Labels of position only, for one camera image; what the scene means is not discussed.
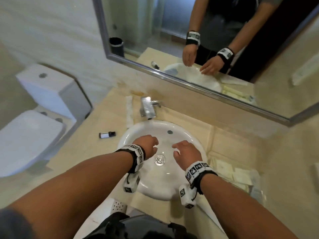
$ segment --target person's left hand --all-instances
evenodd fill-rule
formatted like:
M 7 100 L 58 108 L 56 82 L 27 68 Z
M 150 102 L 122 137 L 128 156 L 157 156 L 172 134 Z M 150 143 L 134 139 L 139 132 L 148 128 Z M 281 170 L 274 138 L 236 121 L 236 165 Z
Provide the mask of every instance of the person's left hand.
M 224 62 L 218 55 L 209 59 L 199 71 L 202 72 L 203 75 L 215 75 L 221 68 L 224 66 Z
M 152 137 L 151 135 L 141 136 L 134 140 L 133 144 L 141 146 L 146 153 L 146 158 L 144 160 L 153 157 L 154 154 L 157 152 L 157 148 L 155 145 L 158 145 L 159 142 L 156 137 Z

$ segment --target hand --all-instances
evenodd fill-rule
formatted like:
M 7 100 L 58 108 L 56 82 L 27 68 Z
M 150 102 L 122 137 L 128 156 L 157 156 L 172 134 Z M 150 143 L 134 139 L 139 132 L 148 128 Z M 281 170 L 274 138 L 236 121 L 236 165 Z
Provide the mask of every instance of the hand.
M 151 135 L 141 136 L 134 140 L 133 144 L 141 146 L 146 153 L 145 160 L 153 157 L 157 152 L 157 148 L 154 148 L 155 145 L 159 144 L 159 141 L 156 137 L 152 137 Z
M 180 152 L 174 151 L 173 156 L 177 164 L 182 170 L 186 170 L 192 163 L 202 161 L 202 155 L 194 146 L 194 144 L 184 140 L 172 145 L 172 148 L 177 148 Z
M 202 72 L 203 75 L 215 75 L 221 68 L 224 66 L 224 62 L 218 55 L 209 59 L 199 71 Z
M 183 63 L 186 66 L 191 67 L 195 63 L 197 49 L 196 44 L 188 44 L 185 46 L 183 50 Z

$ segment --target white toilet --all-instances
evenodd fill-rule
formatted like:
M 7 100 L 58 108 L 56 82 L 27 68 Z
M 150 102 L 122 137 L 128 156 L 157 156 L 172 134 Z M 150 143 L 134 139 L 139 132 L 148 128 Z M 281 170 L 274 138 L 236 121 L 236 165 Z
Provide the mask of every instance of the white toilet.
M 0 177 L 49 160 L 92 110 L 75 80 L 58 71 L 34 64 L 16 77 L 38 106 L 0 130 Z

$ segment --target sink rim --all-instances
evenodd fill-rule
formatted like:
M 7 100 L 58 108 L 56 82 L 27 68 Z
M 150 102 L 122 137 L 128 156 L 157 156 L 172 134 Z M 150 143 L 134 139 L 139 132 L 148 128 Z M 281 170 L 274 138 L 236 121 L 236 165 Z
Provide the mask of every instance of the sink rim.
M 204 150 L 202 144 L 200 143 L 200 141 L 196 137 L 194 137 L 189 131 L 187 131 L 182 126 L 177 125 L 177 124 L 172 123 L 172 122 L 163 121 L 163 120 L 147 120 L 147 121 L 143 121 L 143 122 L 139 122 L 137 124 L 134 124 L 131 128 L 129 128 L 123 134 L 123 136 L 121 137 L 120 141 L 118 142 L 117 148 L 120 149 L 124 145 L 129 144 L 129 142 L 127 140 L 128 140 L 129 137 L 131 138 L 130 135 L 133 136 L 135 133 L 138 133 L 140 130 L 145 130 L 145 129 L 147 129 L 148 126 L 152 126 L 155 123 L 160 123 L 162 125 L 167 125 L 169 127 L 177 129 L 179 132 L 185 133 L 187 136 L 190 137 L 191 142 L 201 152 L 202 160 L 204 162 L 207 162 L 207 157 L 206 157 L 205 150 Z M 166 193 L 162 193 L 160 191 L 155 191 L 155 190 L 152 190 L 152 189 L 148 189 L 145 185 L 142 185 L 142 181 L 143 181 L 143 177 L 141 178 L 141 182 L 138 185 L 138 189 L 137 189 L 137 191 L 141 192 L 142 194 L 144 194 L 144 195 L 146 195 L 148 197 L 151 197 L 151 198 L 154 198 L 154 199 L 163 200 L 163 201 L 169 201 L 169 200 L 172 200 L 172 199 L 176 198 L 176 195 L 174 195 L 174 194 L 172 194 L 169 197 Z

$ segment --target beige countertop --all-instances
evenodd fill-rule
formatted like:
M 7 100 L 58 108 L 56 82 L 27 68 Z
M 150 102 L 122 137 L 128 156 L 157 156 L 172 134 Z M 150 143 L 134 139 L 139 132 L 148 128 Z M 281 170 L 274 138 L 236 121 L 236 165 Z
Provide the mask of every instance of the beige countertop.
M 48 164 L 14 176 L 0 178 L 0 208 L 81 161 L 114 152 L 127 129 L 125 97 L 128 95 L 131 95 L 130 92 L 124 88 L 113 88 Z M 133 97 L 134 123 L 138 123 L 143 120 L 139 114 L 140 97 Z M 166 107 L 157 109 L 156 119 L 173 122 L 187 129 L 201 142 L 208 159 L 215 157 L 244 169 L 255 168 L 256 148 L 244 137 Z M 116 131 L 117 136 L 108 139 L 99 138 L 100 132 L 109 131 Z M 199 207 L 186 209 L 180 201 L 159 201 L 138 192 L 124 193 L 122 181 L 118 183 L 110 197 L 166 223 L 185 225 L 189 232 L 199 238 L 227 238 Z
M 143 64 L 145 66 L 148 66 L 150 68 L 152 68 L 151 66 L 151 62 L 154 61 L 158 66 L 159 66 L 159 70 L 160 71 L 164 71 L 164 69 L 171 64 L 175 64 L 175 63 L 183 63 L 183 60 L 181 58 L 178 58 L 176 56 L 161 52 L 159 50 L 156 49 L 152 49 L 152 48 L 147 48 L 141 55 L 140 57 L 136 60 L 137 63 Z M 229 76 L 223 73 L 218 73 L 215 78 L 217 78 L 217 80 L 220 80 L 222 77 L 227 77 L 227 78 L 231 78 L 234 80 L 239 80 L 233 76 Z M 201 84 L 200 82 L 193 80 L 191 81 L 192 83 L 195 83 L 197 85 L 201 85 L 201 86 L 207 86 L 207 84 Z M 250 96 L 254 96 L 254 84 L 247 82 L 247 85 L 236 85 L 236 84 L 223 84 L 221 83 L 221 86 L 226 85 L 227 87 L 237 90 L 239 92 L 242 92 L 244 94 L 250 95 Z

